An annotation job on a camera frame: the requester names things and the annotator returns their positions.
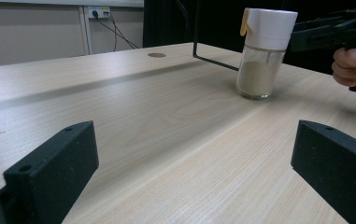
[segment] person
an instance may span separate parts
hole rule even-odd
[[[337,49],[332,63],[333,77],[343,86],[356,86],[356,49]]]

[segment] table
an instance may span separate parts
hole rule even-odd
[[[290,162],[300,119],[356,138],[356,92],[283,64],[274,95],[251,101],[236,75],[191,43],[0,66],[0,188],[10,165],[93,120],[100,167],[64,223],[346,223]]]

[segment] power outlet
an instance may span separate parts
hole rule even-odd
[[[98,12],[98,18],[108,18],[107,13],[110,13],[110,7],[88,7],[88,18],[95,19],[93,12]]]

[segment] black tool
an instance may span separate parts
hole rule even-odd
[[[92,121],[61,130],[4,172],[0,224],[62,223],[98,166]]]
[[[356,223],[356,139],[300,120],[293,169],[348,223]]]
[[[326,48],[356,49],[356,8],[295,24],[291,51]],[[349,89],[356,91],[356,86]]]

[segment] salt shaker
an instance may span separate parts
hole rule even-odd
[[[291,38],[297,12],[245,8],[241,35],[246,35],[236,87],[245,98],[262,100],[273,91]]]

